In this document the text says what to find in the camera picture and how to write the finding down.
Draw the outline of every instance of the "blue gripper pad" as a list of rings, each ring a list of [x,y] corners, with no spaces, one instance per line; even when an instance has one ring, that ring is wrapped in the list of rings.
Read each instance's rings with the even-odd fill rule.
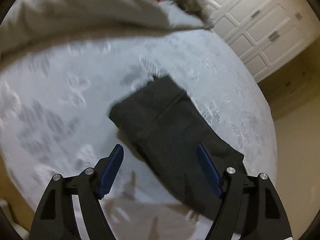
[[[99,179],[98,197],[102,199],[111,190],[112,184],[118,174],[124,158],[124,151],[121,145],[117,145],[110,154],[110,161]]]
[[[197,147],[197,157],[204,176],[208,182],[210,191],[218,198],[221,198],[223,191],[221,189],[220,175],[208,156],[208,153],[201,144],[199,144]]]

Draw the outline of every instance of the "dark fabric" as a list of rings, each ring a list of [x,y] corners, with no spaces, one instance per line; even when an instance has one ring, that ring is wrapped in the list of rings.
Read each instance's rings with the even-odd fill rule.
[[[199,143],[226,167],[245,172],[244,156],[224,142],[199,114],[184,90],[168,76],[116,104],[110,119],[122,130],[180,201],[215,219],[221,200],[209,191],[196,157]]]

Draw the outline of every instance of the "tan floor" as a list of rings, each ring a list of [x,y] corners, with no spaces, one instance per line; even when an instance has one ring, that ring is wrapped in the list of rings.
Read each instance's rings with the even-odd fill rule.
[[[12,215],[16,223],[30,231],[34,212],[21,197],[15,186],[10,182],[0,157],[0,198],[6,200],[12,208]]]

